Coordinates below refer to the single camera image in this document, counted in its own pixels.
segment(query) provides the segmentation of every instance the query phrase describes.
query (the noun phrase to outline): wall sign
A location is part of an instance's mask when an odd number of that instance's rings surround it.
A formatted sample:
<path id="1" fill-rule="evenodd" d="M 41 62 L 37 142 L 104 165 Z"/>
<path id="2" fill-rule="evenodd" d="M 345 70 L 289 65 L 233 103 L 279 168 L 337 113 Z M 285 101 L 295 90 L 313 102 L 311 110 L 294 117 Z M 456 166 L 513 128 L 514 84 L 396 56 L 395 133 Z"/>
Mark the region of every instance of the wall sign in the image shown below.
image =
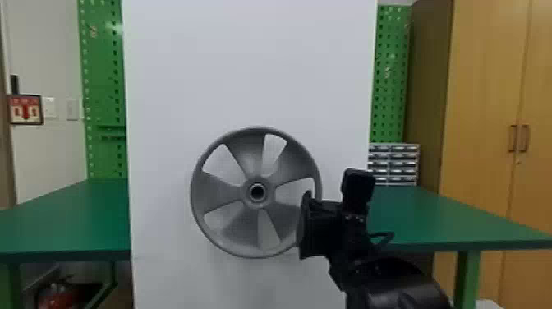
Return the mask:
<path id="1" fill-rule="evenodd" d="M 44 123 L 40 95 L 8 95 L 11 124 L 35 125 Z"/>

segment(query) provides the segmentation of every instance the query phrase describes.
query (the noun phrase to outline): wheel center hole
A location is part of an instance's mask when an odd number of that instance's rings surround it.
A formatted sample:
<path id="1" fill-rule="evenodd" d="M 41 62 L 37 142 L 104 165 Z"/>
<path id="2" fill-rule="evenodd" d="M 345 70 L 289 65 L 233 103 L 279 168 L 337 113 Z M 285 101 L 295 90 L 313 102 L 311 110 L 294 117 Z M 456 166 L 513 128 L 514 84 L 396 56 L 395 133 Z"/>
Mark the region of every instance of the wheel center hole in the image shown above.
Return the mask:
<path id="1" fill-rule="evenodd" d="M 260 183 L 255 183 L 249 188 L 249 197 L 256 202 L 263 201 L 266 197 L 266 188 Z"/>

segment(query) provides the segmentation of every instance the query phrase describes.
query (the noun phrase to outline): tabletop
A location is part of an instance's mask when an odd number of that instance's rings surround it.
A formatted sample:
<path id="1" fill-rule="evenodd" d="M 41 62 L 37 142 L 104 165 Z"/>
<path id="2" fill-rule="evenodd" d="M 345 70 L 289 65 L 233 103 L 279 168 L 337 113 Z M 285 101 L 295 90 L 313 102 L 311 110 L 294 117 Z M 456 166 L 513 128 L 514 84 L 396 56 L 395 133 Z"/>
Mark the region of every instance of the tabletop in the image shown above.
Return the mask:
<path id="1" fill-rule="evenodd" d="M 128 181 L 87 180 L 0 211 L 0 262 L 130 259 Z"/>
<path id="2" fill-rule="evenodd" d="M 377 187 L 368 229 L 393 251 L 552 248 L 552 236 L 419 187 Z M 127 180 L 87 180 L 0 212 L 0 262 L 130 259 Z"/>
<path id="3" fill-rule="evenodd" d="M 420 187 L 377 187 L 368 230 L 395 232 L 389 250 L 503 251 L 552 248 L 552 235 Z"/>

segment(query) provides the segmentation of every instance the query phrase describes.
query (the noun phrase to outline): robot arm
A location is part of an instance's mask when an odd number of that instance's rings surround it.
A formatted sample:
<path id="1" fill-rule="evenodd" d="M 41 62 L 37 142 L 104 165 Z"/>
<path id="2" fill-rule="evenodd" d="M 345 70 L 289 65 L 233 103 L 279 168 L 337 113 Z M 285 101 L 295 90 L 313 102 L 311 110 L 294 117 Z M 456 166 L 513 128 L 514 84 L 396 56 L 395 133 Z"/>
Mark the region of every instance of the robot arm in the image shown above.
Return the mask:
<path id="1" fill-rule="evenodd" d="M 347 309 L 451 309 L 440 286 L 414 265 L 384 253 L 392 232 L 368 234 L 368 202 L 375 188 L 366 171 L 343 175 L 343 200 L 305 193 L 297 225 L 300 258 L 324 256 L 329 275 L 347 294 Z"/>

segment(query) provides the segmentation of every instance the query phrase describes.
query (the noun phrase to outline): cabinet handle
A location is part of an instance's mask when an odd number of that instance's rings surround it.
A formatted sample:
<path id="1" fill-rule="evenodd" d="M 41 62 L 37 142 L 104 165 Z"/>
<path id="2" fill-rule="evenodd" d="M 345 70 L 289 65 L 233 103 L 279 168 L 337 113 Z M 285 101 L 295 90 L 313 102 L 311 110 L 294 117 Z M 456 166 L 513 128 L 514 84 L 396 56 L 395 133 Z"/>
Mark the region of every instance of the cabinet handle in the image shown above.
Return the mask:
<path id="1" fill-rule="evenodd" d="M 518 146 L 518 125 L 513 124 L 509 128 L 510 130 L 510 137 L 509 137 L 509 143 L 508 143 L 508 152 L 512 153 L 516 151 L 516 147 Z"/>
<path id="2" fill-rule="evenodd" d="M 522 125 L 522 148 L 519 152 L 526 153 L 529 150 L 529 144 L 531 143 L 531 128 L 529 125 Z"/>

